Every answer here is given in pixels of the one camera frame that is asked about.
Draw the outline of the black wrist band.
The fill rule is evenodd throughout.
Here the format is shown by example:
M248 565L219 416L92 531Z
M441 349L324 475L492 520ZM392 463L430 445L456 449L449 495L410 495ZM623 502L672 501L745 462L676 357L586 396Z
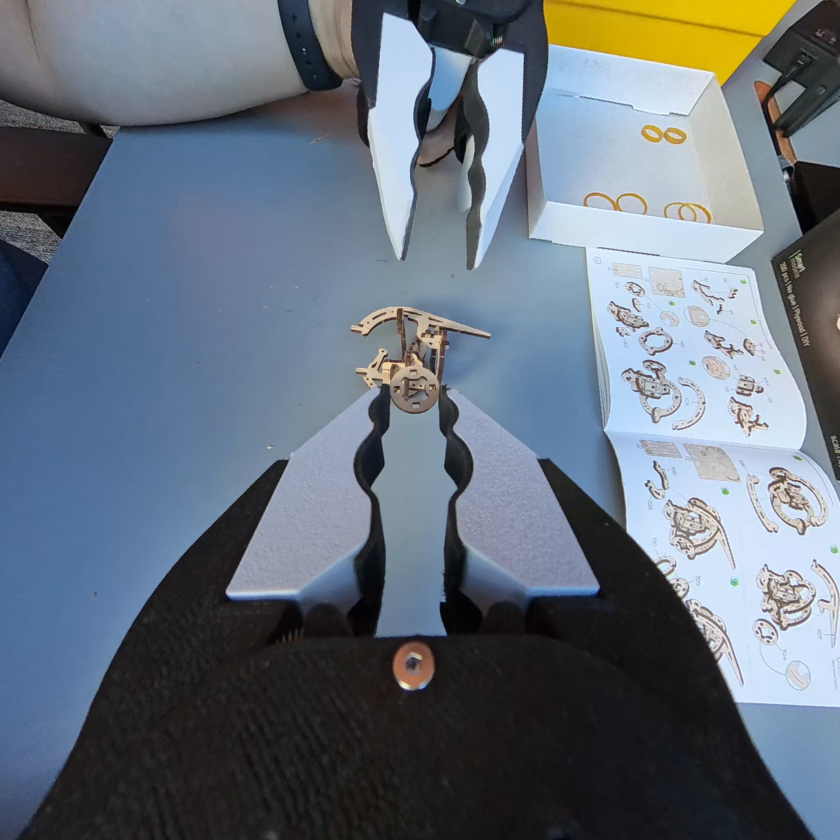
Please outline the black wrist band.
M308 1L277 1L291 57L306 89L330 91L343 79L326 60L313 26Z

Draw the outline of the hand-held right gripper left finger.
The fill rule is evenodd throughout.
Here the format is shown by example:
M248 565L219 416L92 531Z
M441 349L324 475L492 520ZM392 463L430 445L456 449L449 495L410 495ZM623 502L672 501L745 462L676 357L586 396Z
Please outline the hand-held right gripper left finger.
M372 484L384 466L387 394L372 389L286 463L236 572L232 600L283 599L302 612L320 603L378 619L385 545Z

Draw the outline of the black model kit box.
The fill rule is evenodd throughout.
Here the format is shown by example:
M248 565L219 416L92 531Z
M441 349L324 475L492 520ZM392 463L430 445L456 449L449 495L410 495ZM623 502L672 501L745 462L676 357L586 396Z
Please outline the black model kit box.
M839 477L839 211L772 260L826 448Z

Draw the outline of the group of orange rubber bands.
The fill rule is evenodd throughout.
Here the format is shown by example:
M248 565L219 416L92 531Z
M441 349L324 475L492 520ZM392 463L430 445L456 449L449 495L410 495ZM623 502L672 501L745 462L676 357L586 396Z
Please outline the group of orange rubber bands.
M609 156L583 207L711 224L695 141L685 128L647 123L631 132L626 157Z

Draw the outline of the open instruction booklet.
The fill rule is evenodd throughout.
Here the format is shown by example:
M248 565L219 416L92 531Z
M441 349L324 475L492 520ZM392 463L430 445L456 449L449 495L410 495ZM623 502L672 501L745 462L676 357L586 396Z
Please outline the open instruction booklet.
M586 251L626 530L739 702L837 707L839 506L750 269Z

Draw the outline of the dark chair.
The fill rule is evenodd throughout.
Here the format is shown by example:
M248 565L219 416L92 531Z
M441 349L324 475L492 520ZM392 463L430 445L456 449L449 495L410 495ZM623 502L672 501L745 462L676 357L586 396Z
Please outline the dark chair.
M81 204L111 141L84 133L1 128L1 208L69 214Z

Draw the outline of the person's dark blue clothing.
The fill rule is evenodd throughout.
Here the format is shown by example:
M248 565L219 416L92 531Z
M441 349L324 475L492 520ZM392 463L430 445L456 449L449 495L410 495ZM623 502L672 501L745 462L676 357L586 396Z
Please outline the person's dark blue clothing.
M46 269L47 264L41 259L1 240L1 354L14 335Z

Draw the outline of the person's left forearm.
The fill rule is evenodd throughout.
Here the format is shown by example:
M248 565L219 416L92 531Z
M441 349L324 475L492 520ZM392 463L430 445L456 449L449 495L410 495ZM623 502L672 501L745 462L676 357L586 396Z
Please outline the person's left forearm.
M119 126L305 91L273 1L2 1L2 99Z

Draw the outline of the black case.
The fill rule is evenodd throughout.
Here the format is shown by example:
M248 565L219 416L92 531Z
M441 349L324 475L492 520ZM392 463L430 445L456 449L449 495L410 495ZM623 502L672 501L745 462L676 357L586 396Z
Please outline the black case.
M803 234L839 208L839 167L797 161L783 174Z

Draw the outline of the person's left hand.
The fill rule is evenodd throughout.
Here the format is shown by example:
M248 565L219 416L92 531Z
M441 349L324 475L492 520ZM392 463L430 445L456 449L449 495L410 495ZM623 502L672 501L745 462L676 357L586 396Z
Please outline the person's left hand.
M322 53L331 69L341 78L360 77L352 47L354 5L371 5L367 1L310 1L310 15ZM433 165L454 148L458 104L453 102L440 124L429 129L417 158L419 165Z

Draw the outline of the small wooden model assembly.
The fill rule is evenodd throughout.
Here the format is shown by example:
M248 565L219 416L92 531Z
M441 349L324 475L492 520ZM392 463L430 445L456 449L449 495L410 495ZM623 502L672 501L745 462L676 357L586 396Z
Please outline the small wooden model assembly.
M390 321L395 321L397 332L402 342L402 356L389 359L387 350L380 349L374 360L366 367L357 368L364 382L371 389L381 385L387 386L390 393L390 383L394 375L409 365L422 365L433 371L440 383L443 380L445 366L445 352L448 348L448 334L463 333L482 339L489 339L488 332L471 328L446 318L440 318L425 311L414 308L390 307L376 311L364 318L359 324L354 324L354 333L366 336L371 331Z

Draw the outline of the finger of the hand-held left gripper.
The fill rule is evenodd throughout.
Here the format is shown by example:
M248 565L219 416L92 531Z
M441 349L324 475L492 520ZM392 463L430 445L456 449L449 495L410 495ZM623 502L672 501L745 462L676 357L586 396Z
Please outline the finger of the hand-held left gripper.
M368 118L374 173L395 257L404 259L417 200L414 167L421 144L417 113L431 86L434 53L413 23L382 17L375 105Z
M465 78L467 268L477 268L496 231L522 149L524 56L497 51Z

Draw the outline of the black device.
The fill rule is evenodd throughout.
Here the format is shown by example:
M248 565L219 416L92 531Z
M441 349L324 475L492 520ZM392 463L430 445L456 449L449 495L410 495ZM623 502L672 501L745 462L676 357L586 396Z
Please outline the black device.
M790 81L804 87L789 108L769 120L786 138L813 121L839 96L839 8L823 1L790 26L764 58L781 72L762 108L769 117L769 102Z

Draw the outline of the yellow storage bin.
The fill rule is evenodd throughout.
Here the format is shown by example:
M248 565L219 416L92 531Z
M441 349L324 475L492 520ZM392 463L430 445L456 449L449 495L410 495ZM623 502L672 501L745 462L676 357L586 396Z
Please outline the yellow storage bin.
M714 72L725 82L793 1L547 1L549 42Z

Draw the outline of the round wooden disc part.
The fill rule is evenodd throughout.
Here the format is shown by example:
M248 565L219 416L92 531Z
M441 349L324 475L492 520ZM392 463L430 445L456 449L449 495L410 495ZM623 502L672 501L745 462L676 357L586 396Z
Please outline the round wooden disc part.
M440 383L436 374L422 365L409 365L393 376L390 394L393 404L410 414L420 414L434 407Z

